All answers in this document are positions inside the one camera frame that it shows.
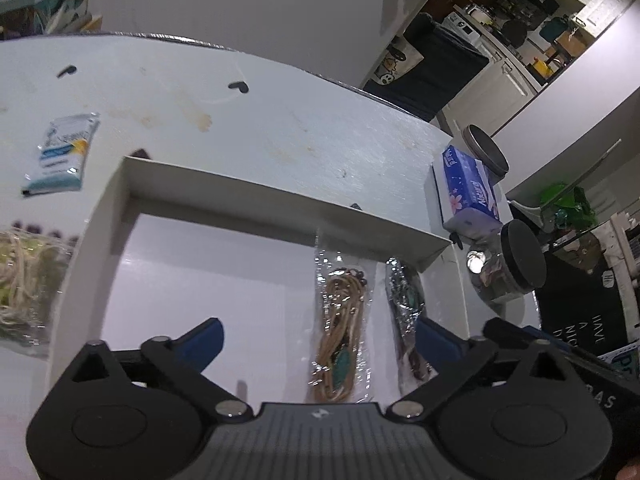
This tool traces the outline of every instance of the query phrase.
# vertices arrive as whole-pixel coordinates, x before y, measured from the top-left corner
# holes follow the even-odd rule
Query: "white cardboard box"
[[[89,339],[138,348],[207,317],[225,348],[204,374],[255,408],[303,402],[314,309],[314,242],[322,232],[379,262],[367,326],[375,400],[399,397],[384,262],[421,270],[428,313],[468,337],[450,242],[363,211],[284,190],[138,158],[123,160],[97,203],[56,312],[47,385]]]

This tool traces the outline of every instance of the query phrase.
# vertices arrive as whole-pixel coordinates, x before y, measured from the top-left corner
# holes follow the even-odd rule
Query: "metal screw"
[[[402,418],[415,418],[422,415],[424,408],[414,400],[399,400],[391,407],[391,411]]]
[[[242,400],[222,400],[216,404],[218,414],[229,418],[243,415],[248,408]]]

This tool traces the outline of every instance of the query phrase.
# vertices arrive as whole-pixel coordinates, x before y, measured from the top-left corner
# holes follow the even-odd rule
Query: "plastic bag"
[[[71,255],[59,238],[0,230],[0,338],[12,349],[47,355],[52,310]]]
[[[415,322],[425,311],[424,292],[417,271],[396,258],[386,263],[385,288],[396,334],[398,387],[405,396],[433,375],[415,349]]]
[[[365,345],[376,262],[335,250],[339,244],[316,239],[316,328],[310,396],[313,402],[366,402],[372,399]]]
[[[386,48],[386,54],[371,80],[379,85],[388,85],[400,79],[424,57],[403,36],[396,36]]]

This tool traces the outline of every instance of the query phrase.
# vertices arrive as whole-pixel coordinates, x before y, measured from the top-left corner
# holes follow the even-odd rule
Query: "wet wipes packet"
[[[75,191],[82,187],[84,162],[99,114],[81,114],[51,121],[38,149],[38,163],[24,177],[22,194],[29,196],[57,191]]]

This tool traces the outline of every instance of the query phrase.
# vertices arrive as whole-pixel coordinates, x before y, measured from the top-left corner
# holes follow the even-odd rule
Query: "blue gripper pad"
[[[469,350],[469,344],[435,321],[420,317],[415,322],[415,349],[440,371],[448,363],[462,359]]]
[[[222,351],[225,329],[216,317],[207,319],[195,329],[174,341],[174,353],[186,365],[201,372]]]

